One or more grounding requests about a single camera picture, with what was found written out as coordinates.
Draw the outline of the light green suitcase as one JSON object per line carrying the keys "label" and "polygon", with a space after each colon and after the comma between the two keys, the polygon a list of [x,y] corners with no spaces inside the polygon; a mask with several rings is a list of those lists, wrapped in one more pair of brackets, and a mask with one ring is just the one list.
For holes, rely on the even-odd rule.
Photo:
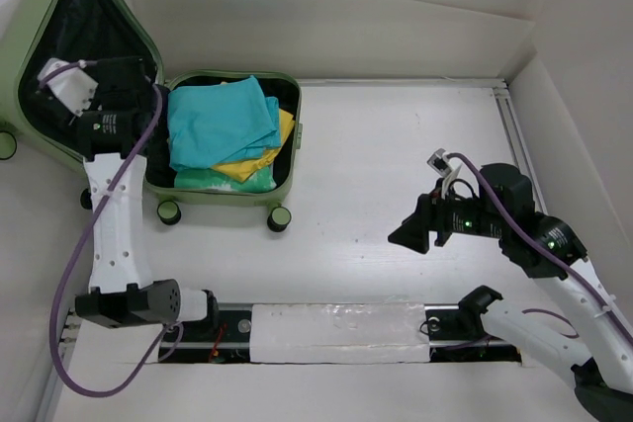
{"label": "light green suitcase", "polygon": [[[125,0],[19,0],[1,39],[1,128],[22,134],[46,155],[83,173],[75,117],[39,87],[38,76],[52,58],[100,60],[140,56],[145,73],[165,91],[211,86],[249,77],[247,71],[190,70],[166,77],[160,52]],[[302,125],[294,122],[290,135],[271,164],[275,188],[266,193],[187,190],[174,184],[169,166],[167,120],[162,119],[148,148],[147,188],[159,199],[159,219],[180,221],[180,204],[257,206],[268,209],[267,225],[281,232],[292,215],[284,207],[293,178]]]}

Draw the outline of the green white tie-dye cloth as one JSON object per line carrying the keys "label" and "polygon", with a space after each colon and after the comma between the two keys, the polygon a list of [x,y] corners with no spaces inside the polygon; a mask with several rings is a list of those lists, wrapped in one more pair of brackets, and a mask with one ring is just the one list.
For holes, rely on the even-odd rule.
{"label": "green white tie-dye cloth", "polygon": [[176,174],[174,187],[188,190],[262,194],[273,191],[277,184],[269,167],[255,171],[244,181],[213,169],[187,169]]}

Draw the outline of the teal cloth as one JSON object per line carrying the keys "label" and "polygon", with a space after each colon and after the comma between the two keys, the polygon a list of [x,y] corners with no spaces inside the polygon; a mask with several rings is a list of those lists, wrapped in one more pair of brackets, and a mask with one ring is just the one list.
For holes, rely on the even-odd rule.
{"label": "teal cloth", "polygon": [[210,86],[180,86],[167,108],[170,166],[176,171],[260,158],[281,145],[279,102],[254,76]]}

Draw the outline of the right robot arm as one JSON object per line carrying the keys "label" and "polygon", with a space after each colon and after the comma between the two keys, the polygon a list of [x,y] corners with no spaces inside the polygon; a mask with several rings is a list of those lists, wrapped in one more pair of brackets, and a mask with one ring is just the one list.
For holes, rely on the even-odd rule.
{"label": "right robot arm", "polygon": [[503,340],[555,373],[595,420],[631,420],[632,326],[574,231],[536,209],[530,179],[513,165],[474,168],[479,192],[469,198],[454,192],[459,172],[446,159],[433,158],[430,165],[439,179],[418,197],[389,242],[425,254],[454,234],[494,239],[501,254],[563,311],[576,335],[530,319],[487,286],[462,297],[448,314],[428,315],[421,329],[435,341],[455,339],[455,351]]}

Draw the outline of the yellow cloth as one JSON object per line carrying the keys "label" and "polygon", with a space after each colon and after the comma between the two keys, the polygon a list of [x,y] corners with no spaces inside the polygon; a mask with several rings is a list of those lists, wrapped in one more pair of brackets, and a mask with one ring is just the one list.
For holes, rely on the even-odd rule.
{"label": "yellow cloth", "polygon": [[278,120],[278,131],[280,136],[280,146],[276,148],[265,148],[264,151],[255,158],[242,159],[233,162],[226,162],[214,165],[214,171],[223,173],[232,179],[243,183],[251,175],[259,170],[273,164],[280,154],[282,146],[289,139],[295,125],[295,117],[291,112],[282,108],[282,96],[280,93],[265,94],[267,106],[272,112],[272,118]]}

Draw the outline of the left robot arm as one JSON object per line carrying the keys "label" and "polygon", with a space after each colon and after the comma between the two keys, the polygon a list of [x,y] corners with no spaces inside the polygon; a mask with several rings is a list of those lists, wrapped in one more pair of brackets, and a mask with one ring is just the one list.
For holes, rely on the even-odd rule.
{"label": "left robot arm", "polygon": [[162,116],[162,90],[139,56],[68,62],[51,58],[38,75],[76,122],[89,181],[93,266],[77,314],[106,328],[186,323],[199,339],[220,330],[218,303],[204,290],[153,278],[143,243],[146,147]]}

